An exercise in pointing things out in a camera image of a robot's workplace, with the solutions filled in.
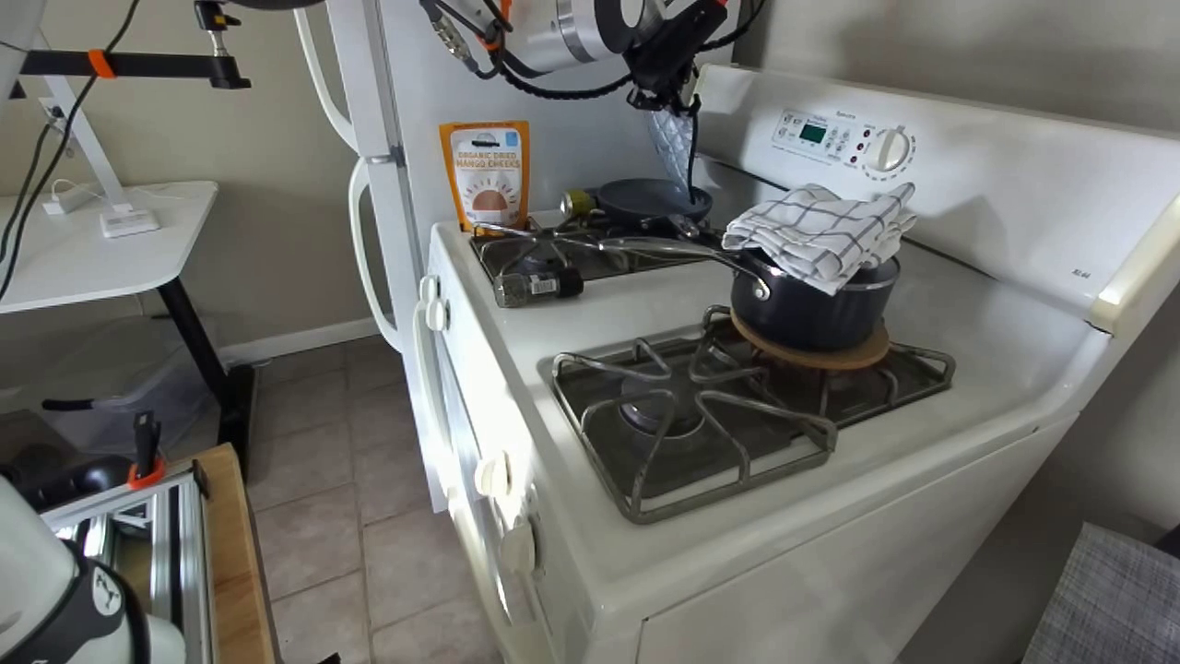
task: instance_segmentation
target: refrigerator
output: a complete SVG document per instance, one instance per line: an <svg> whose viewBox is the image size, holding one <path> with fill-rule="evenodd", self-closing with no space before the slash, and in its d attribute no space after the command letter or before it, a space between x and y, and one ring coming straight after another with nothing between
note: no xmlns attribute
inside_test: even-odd
<svg viewBox="0 0 1180 664"><path fill-rule="evenodd" d="M347 95L344 133L358 151L347 197L358 278L380 335L402 356L431 508L442 515L442 489L447 475L456 481L456 469L447 459L435 347L419 318L427 228L456 226L438 127L525 119L531 127L531 210L556 210L567 187L651 179L671 165L651 119L628 109L624 94L585 104L536 100L504 82L471 79L451 60L417 4L326 7ZM585 90L619 76L624 64L611 60L551 76L545 84ZM365 243L365 217L371 217L377 246Z"/></svg>

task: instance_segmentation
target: wooden table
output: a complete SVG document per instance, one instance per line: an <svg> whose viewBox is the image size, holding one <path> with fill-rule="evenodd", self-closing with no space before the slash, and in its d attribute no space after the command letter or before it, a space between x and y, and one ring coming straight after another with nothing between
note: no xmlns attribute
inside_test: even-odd
<svg viewBox="0 0 1180 664"><path fill-rule="evenodd" d="M275 660L270 604L257 567L250 507L231 447L194 455L211 481L211 567L213 567L213 637L219 660L270 664Z"/></svg>

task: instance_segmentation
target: black cable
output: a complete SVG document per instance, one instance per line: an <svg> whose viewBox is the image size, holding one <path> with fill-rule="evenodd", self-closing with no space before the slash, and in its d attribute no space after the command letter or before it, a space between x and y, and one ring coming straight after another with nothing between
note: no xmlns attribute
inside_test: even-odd
<svg viewBox="0 0 1180 664"><path fill-rule="evenodd" d="M5 234L0 234L0 262L5 262L5 255L6 255L11 226L15 226L18 210L26 206L31 186L32 186L32 179L38 179L38 165L42 165L42 151L45 151L48 133L50 133L50 122L45 122L42 133L38 133L32 159L31 159L31 165L26 165L23 187L15 191L11 214L6 214L6 222L5 222Z"/></svg>
<svg viewBox="0 0 1180 664"><path fill-rule="evenodd" d="M688 165L685 165L685 187L693 197L693 179L697 179L697 136L702 136L702 104L688 109Z"/></svg>
<svg viewBox="0 0 1180 664"><path fill-rule="evenodd" d="M744 15L744 24L735 33L725 33L719 41L703 41L702 52L717 52L717 47L742 41L753 31L753 24L762 15L762 7L767 7L767 0L756 0L756 7Z"/></svg>
<svg viewBox="0 0 1180 664"><path fill-rule="evenodd" d="M536 69L529 64L515 60L515 52L501 47L504 68L513 68L521 79L541 79L545 69Z"/></svg>
<svg viewBox="0 0 1180 664"><path fill-rule="evenodd" d="M529 95L540 95L540 100L597 100L597 95L608 95L608 94L615 94L615 90L624 90L624 84L632 82L632 76L628 76L628 79L608 82L608 84L597 84L597 90L541 90L541 84L525 82L513 68L504 68L504 55L501 55L501 52L492 52L492 68L495 68L513 90L521 90L521 94L529 94Z"/></svg>
<svg viewBox="0 0 1180 664"><path fill-rule="evenodd" d="M492 13L495 26L501 26L504 33L513 33L513 24L501 7L495 7L495 0L482 0L482 7Z"/></svg>
<svg viewBox="0 0 1180 664"><path fill-rule="evenodd" d="M11 238L11 255L6 255L6 266L5 266L5 282L0 282L0 301L5 301L6 289L11 289L11 274L15 274L15 262L18 262L18 255L23 255L23 239L26 239L31 214L32 214L32 206L38 206L48 179L55 174L55 165L58 165L61 157L68 157L75 119L76 119L76 110L81 110L81 104L85 104L85 95L90 95L92 90L96 90L96 79L90 79L85 90L76 94L76 100L75 100L75 109L70 109L70 116L68 116L68 127L61 127L61 142L58 142L58 147L50 151L48 165L42 171L38 187L31 191L26 206L23 206L18 217L15 217L15 238Z"/></svg>
<svg viewBox="0 0 1180 664"><path fill-rule="evenodd" d="M140 0L128 0L117 31L116 31L116 37L109 37L107 47L103 47L107 55L120 46L120 37L124 37L124 31L133 26L136 13L140 13ZM75 119L76 119L76 110L81 110L81 104L85 104L85 95L90 95L92 90L96 90L96 79L90 79L90 82L81 84L81 94L76 94L68 122L61 122L58 147L50 151L48 165L42 171L38 187L23 200L23 206L11 206L11 217L6 217L6 226L5 226L5 239L11 238L11 228L15 228L15 238L11 238L11 255L6 255L6 266L5 266L5 282L0 282L0 301L5 301L6 289L11 289L11 274L15 274L15 262L18 262L18 255L23 255L23 239L26 239L31 214L32 214L32 206L38 206L48 179L58 171L58 164L61 164L61 157L68 157L70 133L75 133Z"/></svg>

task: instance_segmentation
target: dish towel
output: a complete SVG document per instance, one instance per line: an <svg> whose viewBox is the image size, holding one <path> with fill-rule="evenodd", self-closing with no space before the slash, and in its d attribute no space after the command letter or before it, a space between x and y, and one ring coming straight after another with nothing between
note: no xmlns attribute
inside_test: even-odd
<svg viewBox="0 0 1180 664"><path fill-rule="evenodd" d="M836 297L863 266L900 253L900 238L913 228L911 197L911 183L871 200L841 200L820 186L793 187L735 217L722 253L762 253L789 278Z"/></svg>

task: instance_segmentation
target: pot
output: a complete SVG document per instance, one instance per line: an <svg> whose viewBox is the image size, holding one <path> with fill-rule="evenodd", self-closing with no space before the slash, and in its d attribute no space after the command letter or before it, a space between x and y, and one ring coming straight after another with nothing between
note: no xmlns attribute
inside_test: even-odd
<svg viewBox="0 0 1180 664"><path fill-rule="evenodd" d="M602 239L597 253L717 259L735 271L730 309L744 328L767 345L821 356L865 345L900 278L900 262L890 259L884 266L859 271L836 297L827 297L777 271L762 253L725 255L651 238Z"/></svg>

